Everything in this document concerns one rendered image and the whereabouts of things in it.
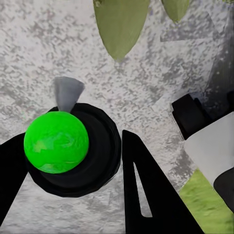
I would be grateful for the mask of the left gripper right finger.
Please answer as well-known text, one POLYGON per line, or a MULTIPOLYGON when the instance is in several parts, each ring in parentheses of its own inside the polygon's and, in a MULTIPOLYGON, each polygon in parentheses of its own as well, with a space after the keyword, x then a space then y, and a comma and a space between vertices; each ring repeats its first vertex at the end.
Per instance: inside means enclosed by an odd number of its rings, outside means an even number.
POLYGON ((141 138, 122 131, 126 234, 204 234, 141 138), (134 163, 153 217, 141 214, 134 163))

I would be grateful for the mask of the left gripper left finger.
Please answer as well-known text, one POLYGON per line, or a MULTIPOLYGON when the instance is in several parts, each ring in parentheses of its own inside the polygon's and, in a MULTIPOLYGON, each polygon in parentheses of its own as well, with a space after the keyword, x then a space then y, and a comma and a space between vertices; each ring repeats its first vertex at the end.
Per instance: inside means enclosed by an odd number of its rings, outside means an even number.
POLYGON ((0 227, 28 173, 24 137, 22 133, 0 145, 0 227))

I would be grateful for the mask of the insectifuge atomizer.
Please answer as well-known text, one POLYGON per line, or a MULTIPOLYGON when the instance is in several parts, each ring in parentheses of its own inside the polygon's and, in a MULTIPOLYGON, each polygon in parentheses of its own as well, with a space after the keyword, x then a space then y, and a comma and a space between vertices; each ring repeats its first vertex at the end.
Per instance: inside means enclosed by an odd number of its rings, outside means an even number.
POLYGON ((119 172, 122 140, 102 109, 77 103, 84 83, 69 77, 51 82, 58 106, 28 127, 26 168, 47 193, 79 198, 99 191, 119 172))

